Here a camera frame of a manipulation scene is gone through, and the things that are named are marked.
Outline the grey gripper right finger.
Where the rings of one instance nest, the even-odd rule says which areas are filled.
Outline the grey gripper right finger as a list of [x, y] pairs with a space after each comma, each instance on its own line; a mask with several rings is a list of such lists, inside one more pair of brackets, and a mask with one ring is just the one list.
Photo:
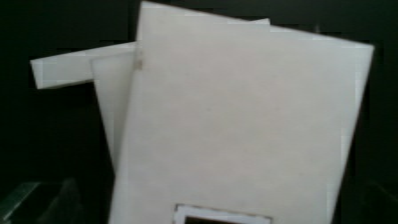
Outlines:
[[398, 224], [398, 182], [366, 183], [359, 224]]

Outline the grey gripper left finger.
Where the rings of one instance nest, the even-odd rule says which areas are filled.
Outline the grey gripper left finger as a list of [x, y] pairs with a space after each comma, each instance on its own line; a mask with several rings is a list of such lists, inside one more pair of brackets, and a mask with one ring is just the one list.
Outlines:
[[83, 224], [83, 206], [73, 179], [18, 185], [0, 200], [0, 224]]

